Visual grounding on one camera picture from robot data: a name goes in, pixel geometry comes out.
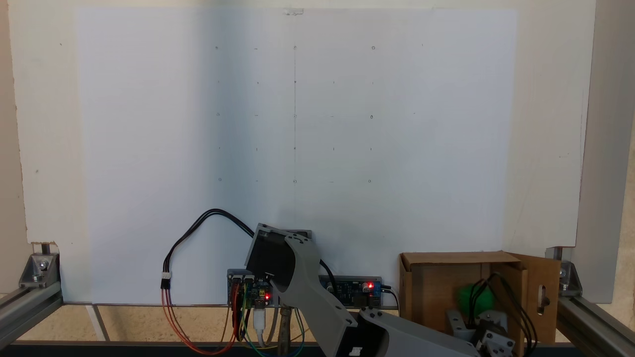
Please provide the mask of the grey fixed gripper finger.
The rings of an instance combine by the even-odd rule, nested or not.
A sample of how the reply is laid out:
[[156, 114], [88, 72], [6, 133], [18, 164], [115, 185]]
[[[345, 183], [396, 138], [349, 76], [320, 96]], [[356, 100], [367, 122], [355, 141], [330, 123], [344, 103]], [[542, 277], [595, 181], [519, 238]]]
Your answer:
[[477, 316], [477, 323], [481, 321], [488, 321], [501, 327], [504, 330], [508, 329], [508, 316], [501, 310], [485, 310]]

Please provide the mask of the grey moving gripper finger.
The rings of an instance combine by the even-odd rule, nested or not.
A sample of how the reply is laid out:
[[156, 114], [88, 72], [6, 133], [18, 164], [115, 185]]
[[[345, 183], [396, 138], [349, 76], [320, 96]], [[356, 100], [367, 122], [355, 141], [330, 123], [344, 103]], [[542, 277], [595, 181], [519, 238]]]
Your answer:
[[446, 310], [446, 333], [468, 343], [470, 342], [471, 330], [466, 327], [460, 310]]

